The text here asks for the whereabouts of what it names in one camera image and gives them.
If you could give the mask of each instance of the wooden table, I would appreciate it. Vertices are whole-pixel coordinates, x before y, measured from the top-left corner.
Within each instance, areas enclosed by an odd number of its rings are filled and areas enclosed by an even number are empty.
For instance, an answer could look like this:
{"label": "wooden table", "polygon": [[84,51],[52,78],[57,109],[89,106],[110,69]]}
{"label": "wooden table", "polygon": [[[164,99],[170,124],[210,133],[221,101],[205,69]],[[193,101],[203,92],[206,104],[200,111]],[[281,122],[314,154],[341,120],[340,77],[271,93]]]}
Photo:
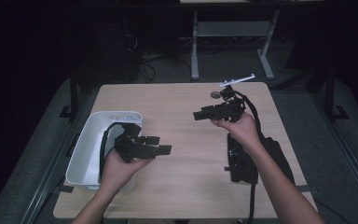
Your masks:
{"label": "wooden table", "polygon": [[[296,185],[306,186],[268,87],[254,82],[235,84],[233,88],[254,103],[264,135],[280,142]],[[211,91],[221,90],[218,83],[101,87],[92,112],[137,111],[144,117],[143,135],[160,136],[162,145],[172,145],[171,155],[157,157],[138,172],[135,188],[130,193],[119,193],[105,217],[248,217],[250,185],[232,183],[224,169],[228,166],[227,131],[214,127],[209,120],[193,118],[193,112],[201,107],[221,104],[222,99],[210,97]],[[93,193],[78,188],[72,193],[61,192],[54,216],[75,217]],[[310,192],[303,194],[314,205]],[[261,180],[255,190],[255,218],[259,217],[276,217]]]}

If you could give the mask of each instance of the dark wall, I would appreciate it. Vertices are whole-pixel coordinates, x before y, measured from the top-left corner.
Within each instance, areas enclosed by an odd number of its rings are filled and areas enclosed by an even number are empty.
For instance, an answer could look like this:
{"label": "dark wall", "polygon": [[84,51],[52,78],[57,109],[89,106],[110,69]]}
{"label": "dark wall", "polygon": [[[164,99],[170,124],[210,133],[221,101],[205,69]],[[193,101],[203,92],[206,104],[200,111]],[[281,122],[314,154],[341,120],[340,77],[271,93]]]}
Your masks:
{"label": "dark wall", "polygon": [[331,0],[309,13],[288,67],[307,69],[316,63],[333,68],[358,103],[358,1]]}
{"label": "dark wall", "polygon": [[51,4],[0,2],[0,192],[55,91],[65,19]]}

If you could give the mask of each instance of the black cable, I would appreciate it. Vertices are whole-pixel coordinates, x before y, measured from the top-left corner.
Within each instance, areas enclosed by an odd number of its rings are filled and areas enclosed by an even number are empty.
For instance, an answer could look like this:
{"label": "black cable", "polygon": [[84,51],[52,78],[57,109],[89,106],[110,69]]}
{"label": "black cable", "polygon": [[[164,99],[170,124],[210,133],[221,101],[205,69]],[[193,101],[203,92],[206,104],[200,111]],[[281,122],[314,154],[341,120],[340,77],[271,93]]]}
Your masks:
{"label": "black cable", "polygon": [[252,102],[248,99],[248,97],[246,95],[243,95],[242,93],[238,92],[238,91],[230,91],[233,93],[238,94],[244,101],[245,103],[249,106],[249,108],[252,111],[253,117],[255,119],[255,127],[257,129],[257,133],[258,133],[258,137],[261,139],[264,139],[265,136],[264,134],[261,132],[261,124],[260,124],[260,119],[258,118],[258,113],[257,113],[257,109],[255,108],[254,104],[252,104]]}
{"label": "black cable", "polygon": [[255,214],[255,182],[258,178],[258,171],[256,168],[252,171],[252,186],[251,186],[251,201],[249,202],[249,216],[246,224],[251,224]]}
{"label": "black cable", "polygon": [[[141,63],[140,65],[143,66],[144,71],[139,70],[139,73],[141,74],[142,77],[146,79],[146,83],[155,82],[154,79],[156,77],[156,69],[152,65],[149,65],[147,63]],[[153,75],[151,77],[147,74],[146,67],[150,68],[153,71]]]}
{"label": "black cable", "polygon": [[318,203],[319,205],[323,206],[324,208],[328,209],[330,212],[334,213],[336,216],[338,216],[339,218],[341,218],[345,223],[347,224],[351,224],[351,222],[349,220],[347,220],[344,216],[342,216],[339,212],[337,212],[336,210],[334,210],[333,208],[331,208],[330,206],[328,206],[325,203],[322,203],[321,201],[317,200],[317,199],[313,199],[313,201],[315,201],[316,203]]}
{"label": "black cable", "polygon": [[111,125],[109,125],[109,127],[107,127],[107,129],[103,132],[103,140],[101,142],[101,147],[100,147],[100,173],[99,173],[99,179],[98,179],[98,183],[100,183],[103,179],[103,168],[104,168],[104,162],[105,162],[105,147],[106,147],[106,141],[107,141],[107,136],[110,132],[110,130],[116,126],[119,123],[113,122]]}
{"label": "black cable", "polygon": [[188,63],[187,63],[185,60],[183,60],[183,59],[178,59],[178,61],[184,63],[184,64],[187,66],[188,70],[190,70],[190,72],[191,72],[191,66],[190,66],[190,64],[188,64]]}
{"label": "black cable", "polygon": [[78,46],[80,49],[82,49],[94,62],[101,65],[102,68],[106,69],[112,76],[114,77],[123,77],[118,71],[113,71],[106,63],[102,62],[97,56],[89,52],[86,48],[84,48],[82,45],[80,45],[76,40],[74,40],[72,37],[69,37],[72,42]]}

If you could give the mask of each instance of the white metal frame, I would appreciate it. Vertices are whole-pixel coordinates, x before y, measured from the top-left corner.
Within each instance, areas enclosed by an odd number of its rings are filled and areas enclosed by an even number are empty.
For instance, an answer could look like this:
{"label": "white metal frame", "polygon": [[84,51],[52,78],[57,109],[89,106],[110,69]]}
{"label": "white metal frame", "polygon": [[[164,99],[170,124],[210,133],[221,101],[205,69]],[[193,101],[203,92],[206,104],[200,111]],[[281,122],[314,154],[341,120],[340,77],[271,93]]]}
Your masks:
{"label": "white metal frame", "polygon": [[275,10],[270,21],[198,21],[198,12],[194,12],[193,21],[193,50],[191,52],[191,78],[198,80],[199,59],[197,56],[198,36],[264,36],[266,42],[262,49],[257,50],[258,58],[266,77],[273,79],[274,75],[267,60],[269,43],[274,34],[276,21],[280,10]]}

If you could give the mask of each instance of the plastic container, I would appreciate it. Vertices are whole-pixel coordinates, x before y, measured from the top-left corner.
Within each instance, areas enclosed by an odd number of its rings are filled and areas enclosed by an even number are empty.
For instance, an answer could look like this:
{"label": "plastic container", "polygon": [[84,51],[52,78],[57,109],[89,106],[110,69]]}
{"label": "plastic container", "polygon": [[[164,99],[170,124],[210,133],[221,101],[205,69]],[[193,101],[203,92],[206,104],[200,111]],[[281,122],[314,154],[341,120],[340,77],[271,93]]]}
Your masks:
{"label": "plastic container", "polygon": [[[142,115],[134,111],[101,111],[90,115],[77,140],[66,170],[66,180],[69,183],[81,189],[96,190],[100,187],[98,177],[101,142],[103,132],[113,122],[135,123],[142,127]],[[122,132],[121,126],[114,126],[109,133],[109,143],[107,144],[114,144],[114,139]],[[135,187],[136,176],[137,174],[120,192],[130,192]]]}

